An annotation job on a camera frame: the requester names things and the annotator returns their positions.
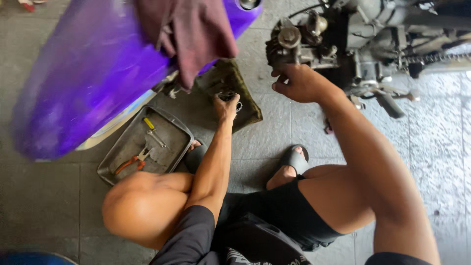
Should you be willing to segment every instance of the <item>metal tray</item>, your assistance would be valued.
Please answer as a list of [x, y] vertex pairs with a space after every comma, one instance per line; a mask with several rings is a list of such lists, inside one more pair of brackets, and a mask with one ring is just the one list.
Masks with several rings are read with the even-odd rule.
[[193, 142], [193, 134], [175, 116], [160, 108], [146, 105], [139, 111], [98, 166], [98, 175], [106, 183], [115, 185], [119, 180], [136, 171], [137, 162], [127, 166], [119, 174], [114, 174], [123, 162], [138, 155], [146, 146], [145, 135], [149, 131], [149, 127], [143, 121], [145, 117], [154, 124], [157, 134], [168, 147], [155, 147], [157, 161], [153, 161], [148, 156], [142, 171], [151, 173], [173, 172]]

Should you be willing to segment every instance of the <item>gray tile floor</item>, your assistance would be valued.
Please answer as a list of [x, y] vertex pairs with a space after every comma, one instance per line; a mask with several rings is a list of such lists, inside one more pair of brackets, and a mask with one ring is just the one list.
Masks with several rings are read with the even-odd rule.
[[[73, 152], [53, 163], [29, 164], [15, 153], [7, 134], [11, 108], [41, 45], [67, 0], [49, 0], [25, 13], [16, 0], [0, 8], [0, 248], [39, 248], [64, 254], [83, 265], [147, 264], [154, 251], [117, 238], [103, 227], [100, 204], [108, 187], [96, 167], [119, 133], [97, 147]], [[333, 136], [322, 131], [316, 104], [292, 102], [270, 89], [273, 79], [264, 41], [276, 20], [311, 1], [265, 0], [265, 12], [238, 40], [237, 62], [264, 121], [233, 138], [230, 191], [259, 190], [284, 148], [303, 143], [312, 166], [345, 163]], [[400, 102], [407, 116], [390, 119], [374, 101], [364, 115], [382, 131], [410, 166], [445, 265], [471, 263], [471, 80], [465, 73], [403, 77], [395, 85], [419, 88], [418, 103]], [[179, 116], [209, 142], [214, 122], [202, 95], [179, 95], [155, 104]], [[190, 107], [197, 109], [190, 116]], [[307, 253], [315, 264], [360, 265], [372, 253], [374, 224]]]

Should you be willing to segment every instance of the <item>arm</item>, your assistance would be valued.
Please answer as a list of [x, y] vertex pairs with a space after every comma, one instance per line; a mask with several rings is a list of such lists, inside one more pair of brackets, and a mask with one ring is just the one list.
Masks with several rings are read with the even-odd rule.
[[192, 205], [201, 205], [214, 214], [215, 224], [227, 191], [229, 168], [231, 164], [232, 125], [236, 117], [236, 105], [240, 95], [235, 95], [224, 102], [217, 95], [214, 106], [219, 116], [219, 125], [196, 171], [190, 197], [185, 209]]
[[407, 166], [388, 140], [344, 92], [305, 65], [284, 65], [273, 89], [298, 102], [317, 102], [335, 131], [345, 160], [376, 216], [374, 251], [440, 264], [433, 232]]

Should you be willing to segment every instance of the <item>red object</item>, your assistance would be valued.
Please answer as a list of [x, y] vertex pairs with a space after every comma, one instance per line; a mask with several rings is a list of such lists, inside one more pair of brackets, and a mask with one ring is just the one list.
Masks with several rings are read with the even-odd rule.
[[157, 49], [177, 56], [180, 83], [191, 92], [207, 63], [238, 49], [222, 0], [136, 0], [141, 25]]
[[131, 159], [129, 159], [128, 161], [122, 163], [117, 169], [116, 171], [114, 172], [115, 175], [119, 174], [119, 172], [121, 172], [125, 167], [131, 165], [132, 163], [136, 162], [136, 161], [139, 161], [138, 162], [138, 168], [137, 168], [137, 171], [141, 170], [145, 165], [146, 165], [146, 162], [145, 161], [141, 161], [138, 159], [137, 156], [133, 156]]
[[24, 6], [24, 8], [30, 12], [34, 12], [34, 6], [33, 5], [28, 5], [26, 3], [22, 3], [22, 5]]

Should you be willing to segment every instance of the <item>motorcycle chain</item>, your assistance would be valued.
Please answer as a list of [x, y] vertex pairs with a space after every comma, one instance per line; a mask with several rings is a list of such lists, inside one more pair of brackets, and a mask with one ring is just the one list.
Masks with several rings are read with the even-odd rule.
[[471, 59], [471, 53], [462, 53], [462, 54], [435, 54], [435, 55], [424, 55], [424, 56], [414, 56], [414, 57], [403, 57], [401, 62], [403, 64], [431, 64], [443, 61], [459, 61], [460, 59]]

